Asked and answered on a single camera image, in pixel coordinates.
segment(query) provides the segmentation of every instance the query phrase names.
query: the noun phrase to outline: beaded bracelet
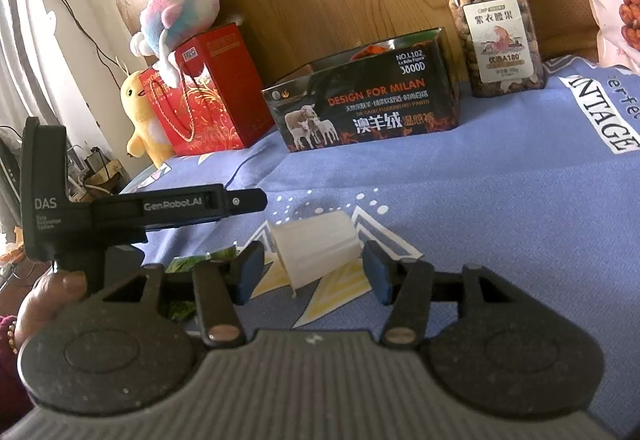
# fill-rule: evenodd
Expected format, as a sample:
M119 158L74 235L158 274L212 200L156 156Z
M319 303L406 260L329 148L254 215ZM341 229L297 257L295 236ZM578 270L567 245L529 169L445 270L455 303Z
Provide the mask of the beaded bracelet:
M9 347L12 349L14 354L17 355L18 349L15 347L14 333L15 333L15 321L11 323L11 325L9 326L9 331L6 334L9 337Z

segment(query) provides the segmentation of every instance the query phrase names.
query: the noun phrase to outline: blue tablecloth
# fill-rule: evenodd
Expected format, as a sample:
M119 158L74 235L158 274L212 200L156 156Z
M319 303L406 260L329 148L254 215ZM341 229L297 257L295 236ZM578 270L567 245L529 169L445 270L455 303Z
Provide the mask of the blue tablecloth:
M618 150L638 148L640 77L577 57L546 66L545 89L466 98L462 124L446 133L300 153L271 133L251 149L173 158L129 190L233 178L230 189L260 187L269 204L260 214L150 233L146 261L250 239L272 251L266 222L345 211L361 239L396 257L424 255L449 271L482 264L596 337L606 374L591 410L628 434L640 421L640 152ZM288 287L271 289L282 285L278 268L238 309L249 334L292 326L379 333L389 309L367 292L358 266L295 299ZM454 319L453 305L435 305L428 334Z

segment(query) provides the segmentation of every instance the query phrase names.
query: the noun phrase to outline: plush toy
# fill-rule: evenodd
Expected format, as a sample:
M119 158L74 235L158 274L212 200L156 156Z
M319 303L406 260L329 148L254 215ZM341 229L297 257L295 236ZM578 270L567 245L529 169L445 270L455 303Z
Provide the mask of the plush toy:
M130 74L120 89L120 99L125 113L136 128L127 143L127 153L140 158L145 152L159 168L175 155L174 148L160 125L145 89L140 82L141 71Z
M180 73L169 54L210 28L218 12L220 0L149 0L140 14L141 31L131 39L131 52L138 57L156 55L162 80L169 87L177 87Z

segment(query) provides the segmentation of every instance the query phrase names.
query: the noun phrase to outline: gray ribbed surface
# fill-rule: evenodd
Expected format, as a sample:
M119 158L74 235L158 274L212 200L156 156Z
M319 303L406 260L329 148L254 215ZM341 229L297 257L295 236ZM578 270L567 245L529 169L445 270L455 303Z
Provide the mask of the gray ribbed surface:
M307 342L321 337L316 344ZM584 413L513 423L461 406L368 332L259 332L160 404L110 419L36 409L6 440L612 440Z

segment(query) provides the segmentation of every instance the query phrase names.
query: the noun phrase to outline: gold rope handle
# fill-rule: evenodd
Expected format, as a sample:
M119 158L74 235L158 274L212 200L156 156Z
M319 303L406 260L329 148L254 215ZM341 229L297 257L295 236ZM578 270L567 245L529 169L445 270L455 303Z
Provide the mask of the gold rope handle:
M191 134L188 137L186 137L184 134L182 134L182 131L180 131L174 125L174 123L171 122L171 120L169 120L169 117L166 115L166 113L162 109L162 106L160 105L158 97L156 97L156 89L154 87L155 85L159 86L159 84L155 80L152 80L151 83L149 84L149 86L151 88L151 95L154 97L154 100L156 101L156 104L158 105L158 109L160 110L160 113L161 113L162 117L167 121L167 124L169 124L169 126L171 126L171 129L173 129L180 138L182 138L185 142L190 143L190 142L193 142L193 138L196 135L196 123L193 120L193 112L191 111L191 106L189 105L189 98L187 96L187 84L186 84L186 81L184 79L184 73L182 71L182 65L180 65L179 68L180 68L180 81L181 81L181 84L182 84L182 95L184 97L184 103L187 105L187 112L189 113Z

